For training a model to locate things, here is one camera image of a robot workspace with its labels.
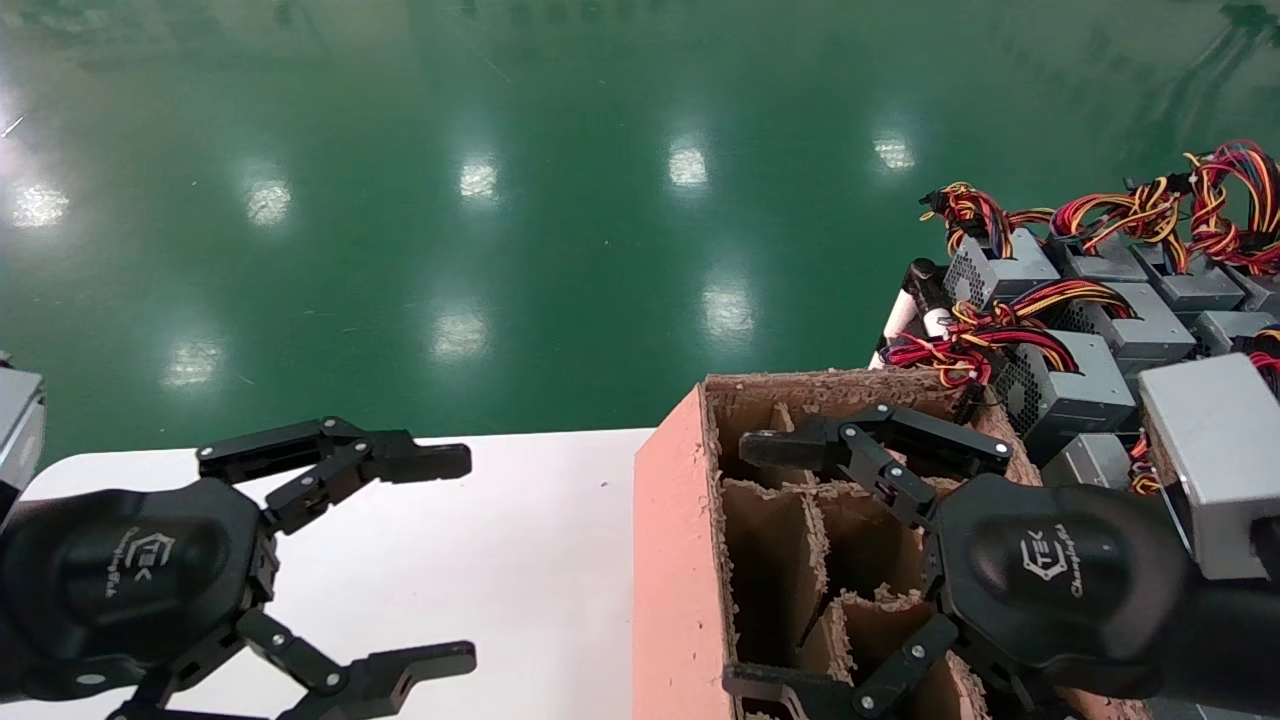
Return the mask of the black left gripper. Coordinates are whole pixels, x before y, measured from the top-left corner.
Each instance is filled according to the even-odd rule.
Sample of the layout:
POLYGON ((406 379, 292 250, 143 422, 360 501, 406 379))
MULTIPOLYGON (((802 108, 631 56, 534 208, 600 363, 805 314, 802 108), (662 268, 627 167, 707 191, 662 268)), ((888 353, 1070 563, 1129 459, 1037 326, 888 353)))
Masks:
POLYGON ((3 530, 3 701, 189 689, 244 648, 236 623, 278 569, 261 510, 219 480, 20 502, 3 530))

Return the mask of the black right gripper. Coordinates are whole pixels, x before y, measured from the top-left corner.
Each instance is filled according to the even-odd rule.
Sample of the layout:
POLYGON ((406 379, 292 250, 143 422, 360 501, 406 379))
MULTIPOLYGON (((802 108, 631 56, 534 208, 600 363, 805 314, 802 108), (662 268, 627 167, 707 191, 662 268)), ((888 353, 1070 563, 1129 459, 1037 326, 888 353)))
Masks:
POLYGON ((900 719, 909 692, 952 651, 1005 689, 1140 698, 1160 688, 1160 655, 1194 564, 1158 501, 1012 483, 997 477, 1009 442, 887 404, 748 432, 739 456, 851 482, 905 527, 931 527, 931 571, 948 616, 925 621, 860 685, 728 664, 727 693, 785 705, 795 719, 900 719), (977 478, 938 502, 929 477, 977 478))

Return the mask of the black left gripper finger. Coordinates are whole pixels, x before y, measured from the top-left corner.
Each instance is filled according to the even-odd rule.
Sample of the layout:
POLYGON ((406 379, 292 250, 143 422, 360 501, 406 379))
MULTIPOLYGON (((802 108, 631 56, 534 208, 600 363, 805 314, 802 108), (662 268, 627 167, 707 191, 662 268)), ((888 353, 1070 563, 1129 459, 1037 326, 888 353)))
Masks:
POLYGON ((419 683, 476 667, 475 646, 467 641, 372 653, 339 667, 260 609, 236 619, 230 642, 246 643, 306 689, 280 719, 393 717, 419 683))
POLYGON ((472 470, 467 445, 419 445, 403 429, 365 430, 325 416, 204 446, 202 478, 237 486, 293 471, 266 497, 273 533, 294 534, 366 486, 452 480, 472 470))

